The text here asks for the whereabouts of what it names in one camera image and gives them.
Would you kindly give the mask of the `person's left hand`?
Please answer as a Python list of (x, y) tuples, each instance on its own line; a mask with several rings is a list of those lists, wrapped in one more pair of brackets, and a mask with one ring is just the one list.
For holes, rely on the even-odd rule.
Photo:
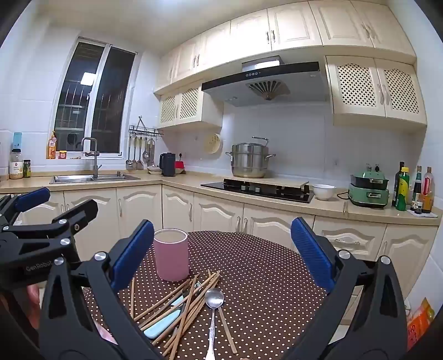
[(40, 287), (32, 284), (22, 290), (22, 310), (32, 328), (38, 330), (40, 326)]

